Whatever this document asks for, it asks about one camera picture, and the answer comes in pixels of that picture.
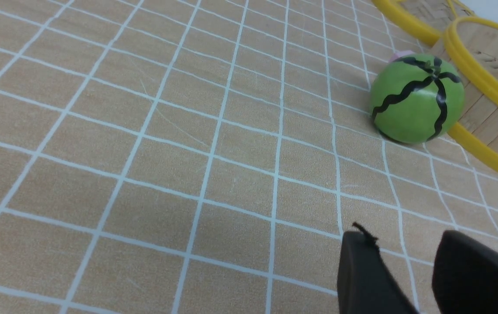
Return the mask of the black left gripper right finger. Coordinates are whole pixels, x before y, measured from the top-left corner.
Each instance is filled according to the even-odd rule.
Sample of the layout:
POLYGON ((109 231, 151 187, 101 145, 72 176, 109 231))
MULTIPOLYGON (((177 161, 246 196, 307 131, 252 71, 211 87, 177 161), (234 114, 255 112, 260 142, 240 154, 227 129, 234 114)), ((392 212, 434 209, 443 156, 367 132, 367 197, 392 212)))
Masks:
POLYGON ((442 314, 498 314, 498 252, 460 231, 444 231, 432 290, 442 314))

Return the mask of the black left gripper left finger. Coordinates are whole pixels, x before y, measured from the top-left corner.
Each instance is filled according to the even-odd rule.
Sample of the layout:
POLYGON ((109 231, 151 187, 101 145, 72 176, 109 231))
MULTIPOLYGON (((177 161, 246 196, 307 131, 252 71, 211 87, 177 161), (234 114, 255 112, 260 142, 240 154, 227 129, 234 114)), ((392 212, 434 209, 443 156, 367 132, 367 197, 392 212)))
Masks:
POLYGON ((337 292, 341 314, 417 314, 384 263, 378 238, 358 222, 345 231, 339 255, 337 292))

